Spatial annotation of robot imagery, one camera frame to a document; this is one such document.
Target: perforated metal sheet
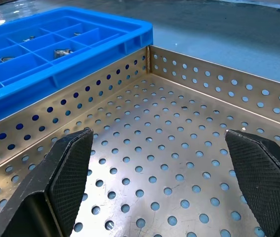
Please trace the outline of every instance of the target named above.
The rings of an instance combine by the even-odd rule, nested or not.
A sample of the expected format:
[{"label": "perforated metal sheet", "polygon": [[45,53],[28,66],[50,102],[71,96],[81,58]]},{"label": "perforated metal sheet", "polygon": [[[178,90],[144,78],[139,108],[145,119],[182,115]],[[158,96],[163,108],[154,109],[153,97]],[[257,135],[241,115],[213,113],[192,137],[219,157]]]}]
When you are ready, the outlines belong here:
[{"label": "perforated metal sheet", "polygon": [[[267,118],[271,106],[280,109],[280,102],[267,106],[270,100],[280,101],[280,85],[150,48],[151,68],[156,75],[146,74],[146,60],[142,59],[148,57],[142,49],[19,112],[20,116],[3,121],[7,122],[8,133],[16,134],[17,118],[40,117],[40,123],[24,123],[21,131],[28,130],[20,135],[14,157],[10,158],[11,150],[5,150],[11,140],[0,146],[0,201],[9,199],[29,172],[28,167],[42,160],[53,138],[91,127],[94,152],[72,236],[264,236],[241,195],[223,134],[227,128],[243,129],[280,144],[280,114]],[[198,67],[198,73],[194,73],[194,67]],[[99,79],[101,84],[95,86]],[[117,85],[119,79],[122,83],[117,90],[106,93],[108,86]],[[245,93],[247,83],[253,89]],[[88,85],[94,85],[89,93],[85,91]],[[217,86],[222,93],[215,91]],[[268,89],[269,96],[263,96],[262,89]],[[100,90],[104,92],[101,97],[97,96]],[[228,91],[235,96],[226,95]],[[95,100],[77,109],[79,103],[85,106],[90,96]],[[240,102],[244,96],[253,104]],[[67,100],[65,105],[60,104],[63,99]],[[265,106],[252,108],[259,101]],[[48,113],[51,105],[53,112]],[[72,117],[65,115],[67,110]],[[61,124],[53,124],[53,118]],[[46,133],[38,132],[40,126],[45,126]],[[22,141],[28,133],[34,137],[30,146]],[[19,180],[14,184],[11,179],[16,175]]]}]

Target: concrete floor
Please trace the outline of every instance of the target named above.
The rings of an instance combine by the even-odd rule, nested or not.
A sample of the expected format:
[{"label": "concrete floor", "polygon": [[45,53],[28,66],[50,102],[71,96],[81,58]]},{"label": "concrete floor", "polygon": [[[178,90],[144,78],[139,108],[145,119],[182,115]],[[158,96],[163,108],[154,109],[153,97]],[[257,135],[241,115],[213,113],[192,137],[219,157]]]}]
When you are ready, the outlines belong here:
[{"label": "concrete floor", "polygon": [[280,82],[280,10],[207,0],[18,0],[0,23],[62,6],[153,23],[154,44]]}]

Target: stainless steel tray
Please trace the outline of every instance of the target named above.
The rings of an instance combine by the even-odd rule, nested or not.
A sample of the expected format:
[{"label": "stainless steel tray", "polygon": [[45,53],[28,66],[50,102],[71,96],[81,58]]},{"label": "stainless steel tray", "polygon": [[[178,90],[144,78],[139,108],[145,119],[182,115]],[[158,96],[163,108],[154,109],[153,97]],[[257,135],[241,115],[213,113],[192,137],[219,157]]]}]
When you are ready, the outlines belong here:
[{"label": "stainless steel tray", "polygon": [[280,145],[280,83],[145,47],[0,121],[0,210],[67,133],[91,127],[72,236],[263,237],[224,140]]}]

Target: blue plastic crate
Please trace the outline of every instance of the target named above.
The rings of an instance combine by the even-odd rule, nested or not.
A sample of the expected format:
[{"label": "blue plastic crate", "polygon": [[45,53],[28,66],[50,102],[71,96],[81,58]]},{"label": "blue plastic crate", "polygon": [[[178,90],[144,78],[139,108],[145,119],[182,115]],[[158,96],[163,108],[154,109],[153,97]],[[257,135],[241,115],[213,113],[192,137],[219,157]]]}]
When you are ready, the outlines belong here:
[{"label": "blue plastic crate", "polygon": [[0,120],[152,43],[148,22],[72,7],[0,25]]}]

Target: blue-gray floor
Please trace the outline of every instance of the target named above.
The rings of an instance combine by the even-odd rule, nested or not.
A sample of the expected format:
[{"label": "blue-gray floor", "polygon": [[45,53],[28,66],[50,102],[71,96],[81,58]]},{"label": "blue-gray floor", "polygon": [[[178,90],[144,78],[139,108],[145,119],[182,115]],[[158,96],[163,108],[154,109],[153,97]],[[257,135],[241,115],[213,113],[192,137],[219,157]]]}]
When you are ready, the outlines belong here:
[{"label": "blue-gray floor", "polygon": [[210,0],[19,0],[0,23],[61,6],[153,23],[154,44],[280,81],[280,10]]}]

